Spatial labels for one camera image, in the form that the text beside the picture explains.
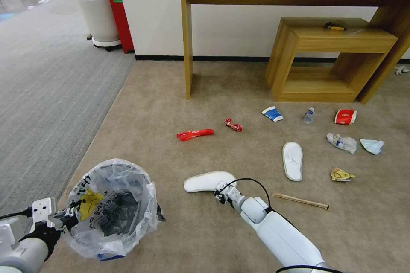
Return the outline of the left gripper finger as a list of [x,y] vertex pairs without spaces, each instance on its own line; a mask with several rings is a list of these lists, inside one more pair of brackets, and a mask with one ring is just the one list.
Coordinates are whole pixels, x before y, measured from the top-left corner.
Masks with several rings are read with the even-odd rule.
[[54,219],[54,227],[60,232],[70,231],[78,223],[78,219]]
[[77,208],[67,208],[49,215],[48,219],[52,222],[78,222]]

